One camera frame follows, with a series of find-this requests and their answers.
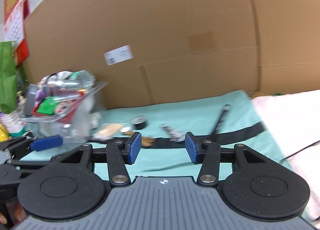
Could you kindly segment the black permanent marker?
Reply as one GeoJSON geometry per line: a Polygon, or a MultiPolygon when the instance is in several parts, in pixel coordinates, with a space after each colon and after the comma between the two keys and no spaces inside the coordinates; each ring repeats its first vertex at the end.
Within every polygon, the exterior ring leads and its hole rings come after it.
{"type": "Polygon", "coordinates": [[[230,108],[230,104],[223,105],[219,118],[217,119],[217,122],[210,134],[212,138],[214,138],[220,132],[230,108]]]}

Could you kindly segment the black tape roll white core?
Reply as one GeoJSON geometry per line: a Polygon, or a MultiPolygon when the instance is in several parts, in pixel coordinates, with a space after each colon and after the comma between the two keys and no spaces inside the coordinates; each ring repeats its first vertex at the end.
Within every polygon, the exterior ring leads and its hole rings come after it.
{"type": "Polygon", "coordinates": [[[136,130],[142,130],[146,128],[148,124],[147,116],[136,116],[131,119],[131,124],[136,130]]]}

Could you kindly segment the bag of wooden sticks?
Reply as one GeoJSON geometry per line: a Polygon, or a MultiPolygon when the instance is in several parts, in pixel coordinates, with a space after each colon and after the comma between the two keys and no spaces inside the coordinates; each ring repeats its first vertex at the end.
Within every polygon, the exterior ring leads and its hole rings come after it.
{"type": "Polygon", "coordinates": [[[123,127],[124,124],[119,123],[103,124],[102,127],[93,134],[92,138],[95,140],[109,140],[123,127]]]}

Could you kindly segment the yellow mug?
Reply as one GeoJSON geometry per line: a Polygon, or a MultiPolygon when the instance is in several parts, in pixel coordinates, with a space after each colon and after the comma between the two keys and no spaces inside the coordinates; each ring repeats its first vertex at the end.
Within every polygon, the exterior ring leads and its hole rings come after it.
{"type": "Polygon", "coordinates": [[[0,142],[5,142],[10,139],[10,134],[7,129],[0,124],[0,142]]]}

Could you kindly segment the green box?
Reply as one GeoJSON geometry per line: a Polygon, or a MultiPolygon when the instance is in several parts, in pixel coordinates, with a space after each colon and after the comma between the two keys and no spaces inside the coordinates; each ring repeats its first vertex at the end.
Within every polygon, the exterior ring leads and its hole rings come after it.
{"type": "Polygon", "coordinates": [[[55,114],[55,108],[59,101],[56,97],[47,97],[42,103],[39,104],[36,113],[45,114],[48,116],[55,114]]]}

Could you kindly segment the black small box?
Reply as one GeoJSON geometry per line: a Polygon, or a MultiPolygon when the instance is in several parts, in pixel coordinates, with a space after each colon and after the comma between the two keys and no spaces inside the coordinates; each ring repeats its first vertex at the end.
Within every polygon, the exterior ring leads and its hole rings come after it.
{"type": "Polygon", "coordinates": [[[24,113],[26,116],[32,116],[32,110],[35,107],[35,96],[38,91],[38,86],[30,84],[26,94],[26,102],[24,106],[24,113]]]}

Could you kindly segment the teal cloth with black stripe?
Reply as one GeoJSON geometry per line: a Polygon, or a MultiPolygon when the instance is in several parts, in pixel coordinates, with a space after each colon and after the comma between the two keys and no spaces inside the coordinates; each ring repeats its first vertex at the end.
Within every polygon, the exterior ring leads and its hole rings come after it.
{"type": "MultiPolygon", "coordinates": [[[[132,118],[147,116],[148,125],[141,130],[144,137],[167,138],[166,133],[159,127],[168,124],[183,133],[192,132],[195,136],[208,135],[212,131],[221,108],[225,104],[231,105],[231,110],[221,129],[221,133],[228,133],[250,127],[262,119],[257,114],[253,103],[243,91],[234,91],[220,97],[185,101],[181,103],[159,104],[137,108],[119,108],[100,112],[100,123],[121,123],[130,126],[132,118]]],[[[268,158],[279,162],[291,154],[284,154],[282,146],[276,142],[272,134],[265,128],[253,138],[243,144],[255,149],[268,158]]],[[[52,156],[65,153],[79,144],[67,143],[61,147],[32,152],[22,158],[23,161],[48,161],[52,156]]],[[[141,149],[134,165],[126,165],[131,180],[136,176],[193,176],[196,179],[200,165],[194,165],[189,159],[187,151],[176,149],[141,149]]]]}

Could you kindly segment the red tape roll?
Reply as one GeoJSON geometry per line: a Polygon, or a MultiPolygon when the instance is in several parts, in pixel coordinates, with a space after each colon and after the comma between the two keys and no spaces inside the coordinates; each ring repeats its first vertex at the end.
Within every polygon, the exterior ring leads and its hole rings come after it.
{"type": "Polygon", "coordinates": [[[65,110],[68,110],[68,108],[70,107],[70,102],[69,101],[61,101],[59,102],[55,108],[54,108],[54,114],[59,114],[65,110]]]}

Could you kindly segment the clear plastic storage bin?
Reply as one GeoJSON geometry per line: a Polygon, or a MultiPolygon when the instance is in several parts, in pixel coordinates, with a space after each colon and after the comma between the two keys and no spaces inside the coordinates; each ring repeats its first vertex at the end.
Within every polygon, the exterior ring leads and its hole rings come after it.
{"type": "Polygon", "coordinates": [[[34,117],[21,115],[36,137],[50,137],[59,135],[65,144],[84,143],[91,136],[94,129],[101,124],[101,111],[104,106],[100,91],[107,82],[96,82],[92,90],[85,94],[80,103],[70,110],[51,117],[34,117]]]}

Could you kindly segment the green paper bag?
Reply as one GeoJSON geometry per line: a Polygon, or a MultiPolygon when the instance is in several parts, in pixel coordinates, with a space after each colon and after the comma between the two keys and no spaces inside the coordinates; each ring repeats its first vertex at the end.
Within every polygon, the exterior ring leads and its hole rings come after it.
{"type": "Polygon", "coordinates": [[[11,41],[1,42],[1,112],[10,114],[16,110],[17,79],[11,41]]]}

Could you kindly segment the clear plastic cup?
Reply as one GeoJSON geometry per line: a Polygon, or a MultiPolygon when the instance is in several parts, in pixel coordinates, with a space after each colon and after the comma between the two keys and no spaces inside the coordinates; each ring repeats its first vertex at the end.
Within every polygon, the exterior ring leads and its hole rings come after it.
{"type": "Polygon", "coordinates": [[[71,71],[60,71],[50,74],[41,79],[38,88],[43,90],[46,96],[56,96],[58,90],[66,83],[66,80],[72,75],[71,71]]]}

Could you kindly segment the large brown cardboard box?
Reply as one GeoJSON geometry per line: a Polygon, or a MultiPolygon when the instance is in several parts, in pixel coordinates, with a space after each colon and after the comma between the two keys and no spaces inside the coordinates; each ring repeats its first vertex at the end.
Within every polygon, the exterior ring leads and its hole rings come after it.
{"type": "Polygon", "coordinates": [[[85,69],[109,108],[319,89],[319,0],[44,0],[25,32],[30,82],[85,69]]]}

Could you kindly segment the pink white towel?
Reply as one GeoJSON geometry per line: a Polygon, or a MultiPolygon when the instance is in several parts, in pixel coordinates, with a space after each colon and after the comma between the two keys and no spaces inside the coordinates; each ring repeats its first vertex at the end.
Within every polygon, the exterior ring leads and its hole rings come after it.
{"type": "MultiPolygon", "coordinates": [[[[284,157],[319,140],[319,90],[262,96],[252,101],[284,157]]],[[[319,144],[284,163],[307,181],[311,191],[307,218],[319,222],[319,144]]]]}

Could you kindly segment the black frame eyeglasses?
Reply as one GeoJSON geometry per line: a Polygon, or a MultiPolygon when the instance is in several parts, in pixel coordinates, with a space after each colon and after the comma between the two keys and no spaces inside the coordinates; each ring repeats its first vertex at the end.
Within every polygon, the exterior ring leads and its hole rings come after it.
{"type": "Polygon", "coordinates": [[[292,158],[293,156],[299,154],[300,152],[302,152],[302,151],[304,151],[304,150],[306,150],[306,149],[308,149],[308,148],[310,148],[310,147],[316,146],[316,145],[318,145],[318,144],[320,144],[320,140],[318,140],[317,142],[314,142],[314,143],[312,143],[312,144],[310,144],[310,145],[308,145],[308,146],[306,146],[306,147],[303,147],[302,149],[294,152],[293,154],[291,154],[291,155],[289,155],[289,156],[284,157],[284,158],[281,159],[279,162],[282,163],[282,162],[284,162],[285,160],[288,160],[289,158],[292,158]]]}

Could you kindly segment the red wall calendar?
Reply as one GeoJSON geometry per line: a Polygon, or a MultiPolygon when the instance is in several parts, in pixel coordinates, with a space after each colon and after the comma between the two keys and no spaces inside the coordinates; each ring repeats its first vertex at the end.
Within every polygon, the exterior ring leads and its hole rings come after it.
{"type": "Polygon", "coordinates": [[[16,66],[29,55],[24,32],[24,21],[29,13],[29,0],[4,0],[4,39],[11,42],[16,66]]]}

